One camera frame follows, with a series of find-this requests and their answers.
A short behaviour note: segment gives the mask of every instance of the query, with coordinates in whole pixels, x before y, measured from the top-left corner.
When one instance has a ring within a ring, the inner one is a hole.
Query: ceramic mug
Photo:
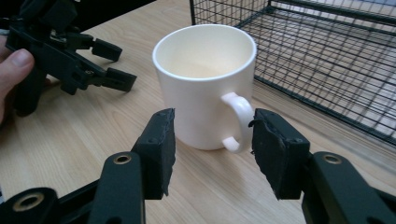
[[[164,37],[152,60],[167,107],[175,109],[175,135],[198,149],[251,147],[248,124],[256,44],[232,26],[203,24]]]

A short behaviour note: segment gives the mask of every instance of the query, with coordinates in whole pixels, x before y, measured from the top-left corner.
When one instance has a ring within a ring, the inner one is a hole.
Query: light wood surface
[[[81,54],[103,67],[136,74],[129,93],[89,87],[71,96],[55,86],[37,111],[0,132],[0,185],[8,199],[34,187],[58,196],[96,180],[105,159],[134,145],[164,109],[151,60],[165,35],[191,25],[187,0],[157,0],[87,33],[123,49],[120,61]],[[259,83],[256,108],[279,113],[311,142],[311,151],[348,158],[367,182],[396,195],[396,150]],[[301,201],[277,201],[249,151],[201,151],[177,142],[169,197],[146,201],[147,223],[304,223]]]

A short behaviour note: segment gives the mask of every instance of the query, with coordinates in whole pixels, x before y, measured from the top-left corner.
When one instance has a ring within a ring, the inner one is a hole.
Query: wire cage
[[[248,32],[255,79],[396,146],[396,0],[190,0]]]

